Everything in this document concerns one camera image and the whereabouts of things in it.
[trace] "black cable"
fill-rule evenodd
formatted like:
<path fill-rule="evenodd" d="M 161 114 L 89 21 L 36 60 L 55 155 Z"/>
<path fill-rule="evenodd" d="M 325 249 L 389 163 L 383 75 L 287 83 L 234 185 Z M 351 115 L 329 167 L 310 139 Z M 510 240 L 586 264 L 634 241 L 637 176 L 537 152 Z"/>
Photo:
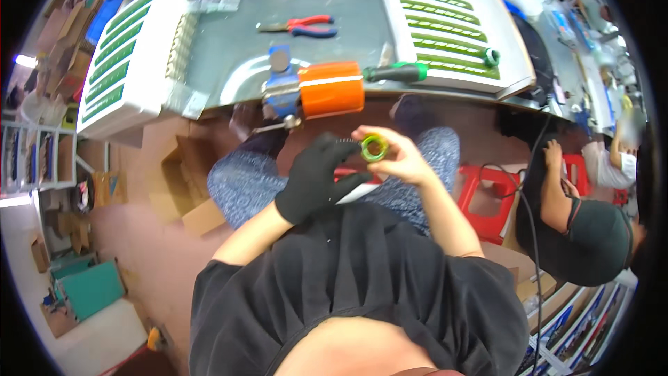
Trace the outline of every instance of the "black cable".
<path fill-rule="evenodd" d="M 534 215 L 531 212 L 531 205 L 529 205 L 529 201 L 527 200 L 526 196 L 524 195 L 524 192 L 522 191 L 522 188 L 524 187 L 524 182 L 526 181 L 526 178 L 529 176 L 529 171 L 531 169 L 531 163 L 534 161 L 534 155 L 536 153 L 536 149 L 539 146 L 539 143 L 541 142 L 543 135 L 545 134 L 545 131 L 547 130 L 547 126 L 550 124 L 550 120 L 552 119 L 552 114 L 550 113 L 547 116 L 547 120 L 545 121 L 545 125 L 543 125 L 542 130 L 540 130 L 540 134 L 538 138 L 536 138 L 536 141 L 534 142 L 534 146 L 531 148 L 531 154 L 529 156 L 529 163 L 526 166 L 526 172 L 524 174 L 524 180 L 522 180 L 522 183 L 517 183 L 511 176 L 511 174 L 501 167 L 500 165 L 496 163 L 484 163 L 480 167 L 480 172 L 478 173 L 478 180 L 481 181 L 482 179 L 480 178 L 482 175 L 482 169 L 485 168 L 486 165 L 493 165 L 496 168 L 500 169 L 503 171 L 506 176 L 508 176 L 508 179 L 515 185 L 515 190 L 512 193 L 509 193 L 504 196 L 500 196 L 500 199 L 504 199 L 506 197 L 512 196 L 515 193 L 520 194 L 520 198 L 524 202 L 524 205 L 526 206 L 526 210 L 529 213 L 529 222 L 531 224 L 531 234 L 534 239 L 534 263 L 536 264 L 536 285 L 538 286 L 538 297 L 539 297 L 539 325 L 538 325 L 538 332 L 536 333 L 536 348 L 534 349 L 535 355 L 534 355 L 534 368 L 531 371 L 532 376 L 536 374 L 536 368 L 539 365 L 539 355 L 540 355 L 540 326 L 542 325 L 542 288 L 540 287 L 540 263 L 539 263 L 539 242 L 538 242 L 538 237 L 536 236 L 536 224 L 534 223 Z"/>
<path fill-rule="evenodd" d="M 536 224 L 534 223 L 534 216 L 533 213 L 531 213 L 531 205 L 529 205 L 529 201 L 527 200 L 526 196 L 524 195 L 524 192 L 520 188 L 520 184 L 517 183 L 510 173 L 501 167 L 500 165 L 496 163 L 485 163 L 486 165 L 493 165 L 495 167 L 498 167 L 501 171 L 503 171 L 506 176 L 508 176 L 508 179 L 515 185 L 515 192 L 520 194 L 520 198 L 524 202 L 524 205 L 526 206 L 526 210 L 529 212 L 529 222 L 531 223 L 531 234 L 534 238 L 534 263 L 536 264 L 536 285 L 538 286 L 538 297 L 539 297 L 539 326 L 538 326 L 538 332 L 536 333 L 536 348 L 535 348 L 535 355 L 534 355 L 534 369 L 531 371 L 532 375 L 535 375 L 536 373 L 536 368 L 538 367 L 539 364 L 539 350 L 540 350 L 540 326 L 542 324 L 542 288 L 540 287 L 540 264 L 539 264 L 539 243 L 538 243 L 538 238 L 536 237 Z"/>
<path fill-rule="evenodd" d="M 513 192 L 511 192 L 507 195 L 504 195 L 504 196 L 497 196 L 499 199 L 505 199 L 507 197 L 513 196 L 517 191 L 519 191 L 520 189 L 522 189 L 524 187 L 524 182 L 525 182 L 526 177 L 529 173 L 529 170 L 531 169 L 531 162 L 533 162 L 533 160 L 534 160 L 534 154 L 536 153 L 536 148 L 539 146 L 540 140 L 542 139 L 543 135 L 545 135 L 545 131 L 547 130 L 547 126 L 550 124 L 551 119 L 552 119 L 552 114 L 548 113 L 547 121 L 545 121 L 545 125 L 543 125 L 542 130 L 540 130 L 539 137 L 536 138 L 536 142 L 534 142 L 534 146 L 531 148 L 531 154 L 529 155 L 529 163 L 526 165 L 526 174 L 524 175 L 524 180 L 522 180 L 522 183 L 520 183 L 519 185 L 517 185 L 517 183 L 516 183 L 517 188 Z M 493 166 L 496 166 L 496 167 L 500 167 L 499 165 L 494 164 L 494 163 L 484 163 L 482 166 L 480 166 L 480 171 L 478 172 L 478 181 L 482 181 L 482 169 L 484 169 L 485 166 L 487 166 L 487 165 L 493 165 Z"/>

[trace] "green plastic ring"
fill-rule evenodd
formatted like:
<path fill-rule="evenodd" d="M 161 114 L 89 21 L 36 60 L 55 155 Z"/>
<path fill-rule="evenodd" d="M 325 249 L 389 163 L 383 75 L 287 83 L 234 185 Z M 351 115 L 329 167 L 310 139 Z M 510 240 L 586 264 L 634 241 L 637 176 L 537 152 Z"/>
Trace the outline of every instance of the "green plastic ring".
<path fill-rule="evenodd" d="M 369 151 L 369 144 L 371 143 L 376 143 L 380 147 L 380 152 L 378 154 L 372 154 Z M 362 146 L 362 158 L 367 162 L 367 163 L 374 163 L 374 162 L 379 162 L 385 156 L 388 154 L 388 142 L 382 138 L 380 135 L 377 134 L 367 134 L 364 136 L 362 139 L 362 142 L 360 143 Z"/>
<path fill-rule="evenodd" d="M 487 48 L 484 51 L 484 56 L 482 57 L 482 60 L 485 62 L 485 65 L 487 67 L 496 67 L 497 65 L 499 65 L 500 59 L 501 59 L 501 54 L 497 50 L 494 50 L 493 48 Z"/>

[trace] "red and blue pliers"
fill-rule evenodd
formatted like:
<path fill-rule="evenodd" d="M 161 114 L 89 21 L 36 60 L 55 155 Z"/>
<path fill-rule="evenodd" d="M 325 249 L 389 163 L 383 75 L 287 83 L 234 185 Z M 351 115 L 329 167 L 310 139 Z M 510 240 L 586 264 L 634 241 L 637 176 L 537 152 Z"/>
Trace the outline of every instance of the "red and blue pliers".
<path fill-rule="evenodd" d="M 331 38 L 334 37 L 338 29 L 329 28 L 314 28 L 308 25 L 312 24 L 333 24 L 334 18 L 330 15 L 316 15 L 304 19 L 291 19 L 284 24 L 267 24 L 257 27 L 259 32 L 290 32 L 293 37 L 297 35 L 306 35 L 313 38 Z"/>

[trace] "gloved hand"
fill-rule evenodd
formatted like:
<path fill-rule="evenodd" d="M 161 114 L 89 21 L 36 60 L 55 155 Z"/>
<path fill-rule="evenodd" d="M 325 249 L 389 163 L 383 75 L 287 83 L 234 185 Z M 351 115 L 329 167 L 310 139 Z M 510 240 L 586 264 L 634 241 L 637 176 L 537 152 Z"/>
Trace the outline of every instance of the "gloved hand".
<path fill-rule="evenodd" d="M 334 182 L 334 169 L 359 144 L 342 141 L 324 133 L 295 157 L 285 188 L 276 195 L 276 208 L 291 224 L 299 224 L 309 215 L 327 206 L 334 206 L 343 196 L 364 182 L 370 173 L 354 173 Z"/>

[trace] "belly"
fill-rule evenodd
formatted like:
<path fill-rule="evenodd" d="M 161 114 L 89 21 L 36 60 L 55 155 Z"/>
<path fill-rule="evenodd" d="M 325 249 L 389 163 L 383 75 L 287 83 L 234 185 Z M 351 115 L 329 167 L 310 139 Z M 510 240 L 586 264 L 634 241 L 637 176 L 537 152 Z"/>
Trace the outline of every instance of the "belly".
<path fill-rule="evenodd" d="M 387 376 L 419 367 L 436 366 L 401 327 L 361 316 L 336 317 L 302 338 L 275 375 Z"/>

